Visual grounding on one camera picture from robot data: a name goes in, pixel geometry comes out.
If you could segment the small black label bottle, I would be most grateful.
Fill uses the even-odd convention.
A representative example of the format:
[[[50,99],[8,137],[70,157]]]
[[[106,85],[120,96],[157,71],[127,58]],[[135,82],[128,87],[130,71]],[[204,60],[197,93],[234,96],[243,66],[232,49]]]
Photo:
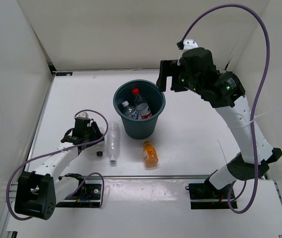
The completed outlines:
[[[102,126],[100,126],[100,129],[102,130],[102,132],[105,132],[104,128]],[[99,141],[96,145],[95,145],[95,152],[96,152],[96,156],[98,158],[103,157],[104,153],[105,153],[105,139]]]

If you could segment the white cap blue label bottle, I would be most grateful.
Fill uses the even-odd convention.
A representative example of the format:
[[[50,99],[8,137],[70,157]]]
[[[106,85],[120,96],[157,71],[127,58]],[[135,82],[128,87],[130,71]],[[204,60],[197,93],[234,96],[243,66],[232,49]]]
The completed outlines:
[[[141,119],[139,112],[135,106],[129,104],[128,101],[121,103],[123,106],[123,114],[131,119]]]

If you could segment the red cap water bottle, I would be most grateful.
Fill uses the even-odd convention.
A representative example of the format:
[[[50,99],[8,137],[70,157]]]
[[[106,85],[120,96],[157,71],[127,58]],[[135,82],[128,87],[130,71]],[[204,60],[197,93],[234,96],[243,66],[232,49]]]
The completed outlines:
[[[147,119],[152,116],[151,109],[143,95],[140,94],[140,90],[138,88],[134,88],[132,90],[132,94],[134,95],[134,102],[136,105],[136,109],[139,112],[142,119]]]

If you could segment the orange juice bottle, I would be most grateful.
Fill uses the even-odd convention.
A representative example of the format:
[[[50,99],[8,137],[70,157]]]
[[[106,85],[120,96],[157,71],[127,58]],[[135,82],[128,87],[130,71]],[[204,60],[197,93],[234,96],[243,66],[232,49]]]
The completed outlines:
[[[154,167],[158,164],[158,155],[155,147],[150,141],[143,143],[143,159],[147,167]]]

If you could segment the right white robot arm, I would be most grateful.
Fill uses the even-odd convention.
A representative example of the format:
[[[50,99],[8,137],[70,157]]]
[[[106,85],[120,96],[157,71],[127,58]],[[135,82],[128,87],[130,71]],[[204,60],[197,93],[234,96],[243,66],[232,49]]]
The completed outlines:
[[[198,47],[184,52],[180,60],[162,60],[156,83],[162,92],[166,91],[168,77],[172,77],[172,91],[190,90],[209,102],[240,148],[234,159],[205,180],[208,197],[218,197],[225,186],[236,180],[262,177],[269,164],[282,156],[281,149],[267,142],[257,124],[251,129],[251,111],[239,78],[232,72],[217,71],[209,50]]]

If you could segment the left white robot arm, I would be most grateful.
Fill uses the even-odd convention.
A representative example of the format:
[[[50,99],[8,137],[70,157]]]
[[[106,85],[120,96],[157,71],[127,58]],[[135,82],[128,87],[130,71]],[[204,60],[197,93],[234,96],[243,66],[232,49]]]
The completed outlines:
[[[76,207],[80,202],[98,199],[102,186],[90,187],[81,174],[63,174],[70,163],[84,150],[97,155],[104,151],[104,134],[97,123],[86,116],[76,117],[74,127],[60,141],[53,155],[31,172],[22,172],[17,181],[14,211],[22,220],[49,219],[57,205],[69,200]]]

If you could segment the dark green plastic bin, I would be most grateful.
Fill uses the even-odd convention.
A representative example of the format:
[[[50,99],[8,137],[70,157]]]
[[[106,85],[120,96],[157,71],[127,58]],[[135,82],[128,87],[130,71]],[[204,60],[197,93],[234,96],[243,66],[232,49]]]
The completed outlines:
[[[129,81],[120,86],[113,96],[113,105],[121,116],[125,132],[139,140],[153,134],[165,104],[164,94],[147,80]]]

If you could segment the tall clear empty bottle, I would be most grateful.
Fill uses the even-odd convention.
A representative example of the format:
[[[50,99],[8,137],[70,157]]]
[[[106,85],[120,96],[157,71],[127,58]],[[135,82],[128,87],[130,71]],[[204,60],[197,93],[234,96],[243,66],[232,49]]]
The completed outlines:
[[[119,124],[115,121],[109,122],[106,142],[109,161],[115,164],[120,152],[120,129]]]

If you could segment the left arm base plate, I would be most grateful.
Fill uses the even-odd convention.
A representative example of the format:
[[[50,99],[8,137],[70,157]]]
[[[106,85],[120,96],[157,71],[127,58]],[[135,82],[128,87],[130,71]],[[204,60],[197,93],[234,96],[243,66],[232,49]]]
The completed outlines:
[[[57,208],[100,208],[104,192],[102,181],[85,182],[72,197],[60,201]]]

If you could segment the aluminium table edge rail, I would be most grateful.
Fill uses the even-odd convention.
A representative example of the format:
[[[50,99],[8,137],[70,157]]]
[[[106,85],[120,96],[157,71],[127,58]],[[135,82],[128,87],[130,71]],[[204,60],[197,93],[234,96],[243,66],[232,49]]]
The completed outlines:
[[[104,179],[206,179],[208,175],[103,176]]]

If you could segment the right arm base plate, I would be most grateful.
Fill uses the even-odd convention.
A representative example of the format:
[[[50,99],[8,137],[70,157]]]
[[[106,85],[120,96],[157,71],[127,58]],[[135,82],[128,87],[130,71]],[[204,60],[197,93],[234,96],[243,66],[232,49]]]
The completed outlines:
[[[190,183],[185,187],[189,192],[192,210],[229,209],[227,200],[230,185],[217,192],[211,191],[203,183]]]

